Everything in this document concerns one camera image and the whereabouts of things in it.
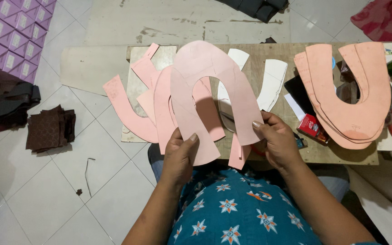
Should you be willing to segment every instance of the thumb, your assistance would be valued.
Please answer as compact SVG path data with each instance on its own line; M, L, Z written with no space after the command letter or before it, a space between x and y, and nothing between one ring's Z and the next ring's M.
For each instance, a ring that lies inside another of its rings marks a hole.
M268 124L262 124L260 122L253 121L252 127L256 129L258 132L262 133L264 138L266 138L268 142L273 140L277 134L277 132L274 129L272 129L272 127L270 127L270 125Z
M194 133L192 136L190 136L190 138L188 138L186 141L184 141L182 143L182 145L179 147L179 150L181 151L181 153L184 156L188 157L189 151L196 144L198 139L199 139L199 137L196 133Z

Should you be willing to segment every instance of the black smartphone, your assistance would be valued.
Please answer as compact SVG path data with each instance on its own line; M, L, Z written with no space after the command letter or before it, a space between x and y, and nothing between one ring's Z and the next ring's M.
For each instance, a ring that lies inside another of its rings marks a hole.
M302 108L303 112L316 116L300 76L286 81L284 83L284 87L291 94L291 97L296 101L296 103Z

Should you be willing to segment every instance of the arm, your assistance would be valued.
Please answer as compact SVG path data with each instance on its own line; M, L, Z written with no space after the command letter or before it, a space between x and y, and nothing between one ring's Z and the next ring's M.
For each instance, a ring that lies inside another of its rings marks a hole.
M192 176L193 165L189 162L189 151L197 141L196 134L183 141L178 128L173 132L166 146L160 181L122 245L167 242L181 190Z
M267 140L267 160L279 170L303 217L320 240L331 245L375 241L302 160L291 128L275 114L262 112L262 115L268 124L255 121L253 127Z

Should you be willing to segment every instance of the stack of purple boxes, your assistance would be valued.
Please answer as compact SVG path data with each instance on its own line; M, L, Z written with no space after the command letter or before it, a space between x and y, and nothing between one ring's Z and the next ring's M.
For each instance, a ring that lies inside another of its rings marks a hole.
M34 83L57 0L0 0L0 83Z

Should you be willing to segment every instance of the hand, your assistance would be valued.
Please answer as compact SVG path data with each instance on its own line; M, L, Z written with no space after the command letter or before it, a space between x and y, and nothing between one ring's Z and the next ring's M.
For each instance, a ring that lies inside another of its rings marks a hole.
M269 163L281 174L297 164L304 164L290 126L273 113L261 111L261 115L267 124L253 121L252 126L267 140L266 157Z
M160 181L182 188L190 180L193 163L189 161L189 153L198 140L194 133L188 140L183 141L179 128L175 129L166 145Z

